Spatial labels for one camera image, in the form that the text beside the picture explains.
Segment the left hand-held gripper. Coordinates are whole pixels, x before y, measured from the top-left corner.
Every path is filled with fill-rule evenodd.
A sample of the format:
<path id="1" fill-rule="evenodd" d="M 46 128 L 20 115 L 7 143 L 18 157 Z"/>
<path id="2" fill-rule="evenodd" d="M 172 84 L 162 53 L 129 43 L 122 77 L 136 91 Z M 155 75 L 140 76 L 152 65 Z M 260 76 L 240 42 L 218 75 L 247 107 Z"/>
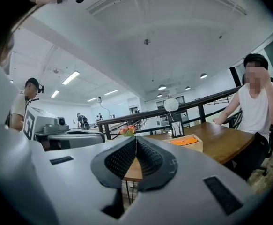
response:
<path id="1" fill-rule="evenodd" d="M 31 106 L 25 114 L 23 132 L 29 140 L 41 143 L 44 151 L 87 147 L 105 142 L 101 132 L 70 129 L 65 118 Z"/>

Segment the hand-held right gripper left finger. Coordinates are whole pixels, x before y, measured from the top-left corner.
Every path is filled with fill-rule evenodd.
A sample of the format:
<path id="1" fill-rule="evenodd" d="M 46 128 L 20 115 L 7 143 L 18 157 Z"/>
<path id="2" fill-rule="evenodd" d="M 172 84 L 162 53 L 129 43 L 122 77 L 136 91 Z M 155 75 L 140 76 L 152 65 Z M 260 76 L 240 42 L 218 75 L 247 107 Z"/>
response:
<path id="1" fill-rule="evenodd" d="M 101 185 L 121 188 L 121 182 L 136 158 L 136 137 L 124 137 L 106 143 L 106 148 L 91 161 L 91 171 Z"/>

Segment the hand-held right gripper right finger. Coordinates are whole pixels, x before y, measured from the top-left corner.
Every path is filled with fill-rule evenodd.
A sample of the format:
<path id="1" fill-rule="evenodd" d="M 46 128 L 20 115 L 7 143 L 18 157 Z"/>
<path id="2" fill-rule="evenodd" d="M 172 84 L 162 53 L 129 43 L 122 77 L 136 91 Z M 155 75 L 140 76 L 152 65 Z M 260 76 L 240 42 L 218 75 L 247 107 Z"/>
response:
<path id="1" fill-rule="evenodd" d="M 141 167 L 142 180 L 138 191 L 148 192 L 165 187 L 176 175 L 176 157 L 145 138 L 136 139 L 136 158 Z"/>

